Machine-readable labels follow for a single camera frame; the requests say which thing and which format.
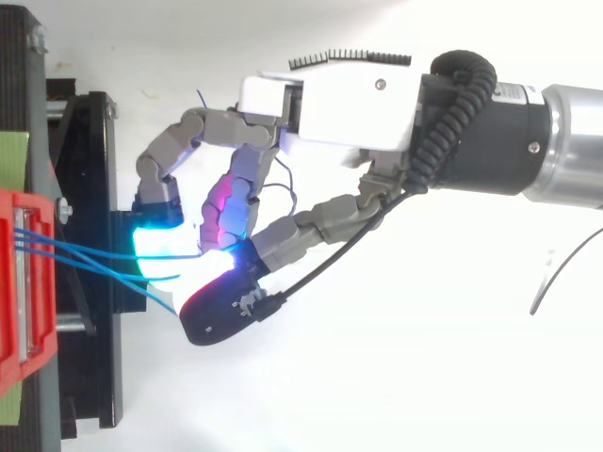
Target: blue wire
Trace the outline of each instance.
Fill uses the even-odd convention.
[[[174,255],[174,256],[136,256],[136,255],[132,255],[132,254],[118,254],[116,252],[108,252],[108,251],[102,251],[102,250],[96,250],[94,248],[89,248],[89,247],[85,247],[83,245],[76,245],[74,243],[69,243],[69,242],[61,242],[60,240],[55,240],[54,238],[50,238],[46,235],[42,235],[42,234],[37,234],[37,233],[33,233],[31,231],[28,231],[27,229],[21,229],[21,228],[13,228],[15,233],[18,234],[24,234],[24,235],[31,235],[32,237],[36,237],[36,239],[38,241],[42,241],[44,243],[48,243],[50,245],[54,245],[56,247],[59,248],[63,248],[64,246],[68,246],[70,249],[72,250],[79,250],[79,251],[83,251],[86,254],[92,254],[94,256],[100,256],[100,257],[106,257],[107,259],[114,259],[114,260],[131,260],[131,261],[137,261],[138,259],[149,259],[149,260],[177,260],[177,259],[197,259],[198,257],[201,257],[202,255],[199,254],[190,254],[190,255],[182,255],[182,256],[178,256],[178,255]],[[22,240],[23,242],[31,242],[31,239],[26,239],[26,240]]]
[[[91,271],[92,273],[98,273],[101,275],[105,275],[104,271],[97,270],[93,266],[87,266],[86,264],[82,264],[81,262],[74,261],[73,259],[69,259],[68,257],[61,256],[60,254],[54,254],[52,252],[36,250],[35,248],[20,247],[18,245],[15,245],[15,250],[26,251],[31,254],[38,254],[40,256],[49,257],[49,258],[55,259],[56,261],[61,262],[63,264],[67,264],[68,266],[75,266],[77,268],[81,268],[82,270]],[[128,275],[125,273],[120,273],[120,275],[125,280],[140,282],[140,283],[146,283],[148,281],[169,281],[169,280],[175,280],[176,278],[179,278],[179,275],[165,276],[165,277],[161,277],[161,278],[144,278],[143,276]]]
[[[79,252],[78,250],[74,250],[72,249],[68,244],[63,244],[61,242],[59,242],[61,247],[68,251],[69,253],[73,254],[74,256],[78,257],[79,259],[81,259],[82,261],[90,264],[91,266],[95,267],[98,270],[103,271],[105,274],[112,276],[113,278],[115,278],[117,281],[119,281],[120,283],[122,283],[123,285],[125,285],[126,287],[128,287],[129,289],[134,290],[135,292],[138,292],[141,295],[144,295],[145,297],[148,297],[150,299],[155,300],[157,303],[159,303],[159,305],[163,306],[165,309],[167,309],[168,311],[170,311],[172,314],[176,315],[176,312],[172,309],[172,307],[170,305],[168,305],[163,299],[161,299],[160,297],[152,294],[151,292],[141,289],[140,287],[138,287],[135,284],[132,284],[131,282],[125,280],[124,278],[122,278],[122,276],[120,275],[120,273],[113,271],[111,268],[109,268],[108,266],[104,266],[103,264],[100,264],[98,262],[96,262],[94,259],[89,258],[86,254]]]
[[[197,89],[197,94],[199,94],[199,97],[201,98],[201,102],[204,103],[204,108],[207,108],[207,104],[205,103],[204,96],[201,94],[201,92],[198,89]]]

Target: blue light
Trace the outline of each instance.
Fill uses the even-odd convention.
[[[133,239],[137,256],[189,256],[199,253],[197,231],[188,223],[172,229],[137,228]],[[145,278],[180,275],[175,280],[151,282],[157,289],[172,293],[172,304],[178,314],[192,295],[235,268],[235,258],[223,250],[211,250],[194,259],[138,259],[137,262]]]
[[[136,256],[174,256],[199,254],[197,233],[190,223],[170,229],[137,228],[132,234]],[[181,275],[190,260],[138,259],[140,273],[145,278]],[[164,292],[171,292],[178,280],[152,282]]]

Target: green tape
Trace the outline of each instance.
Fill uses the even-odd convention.
[[[23,191],[27,164],[27,132],[0,132],[0,188]],[[21,382],[0,397],[0,426],[18,426],[21,414]]]
[[[0,426],[19,425],[21,388],[22,384],[18,381],[0,398]]]
[[[0,188],[24,190],[28,142],[27,132],[0,132]]]

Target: white label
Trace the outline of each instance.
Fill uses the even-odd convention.
[[[504,104],[525,105],[528,103],[524,89],[521,85],[513,83],[497,83],[494,94],[492,94],[492,100]]]
[[[528,102],[530,104],[544,105],[545,98],[540,93],[540,90],[535,87],[531,87],[529,85],[524,85],[524,89],[526,90],[526,94],[528,94]]]

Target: black cylinder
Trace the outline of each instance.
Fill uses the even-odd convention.
[[[462,89],[452,78],[423,75],[415,139],[429,133]],[[435,187],[517,195],[534,181],[545,158],[550,117],[544,101],[530,103],[538,95],[526,89],[497,84],[498,102],[490,101],[463,131]]]

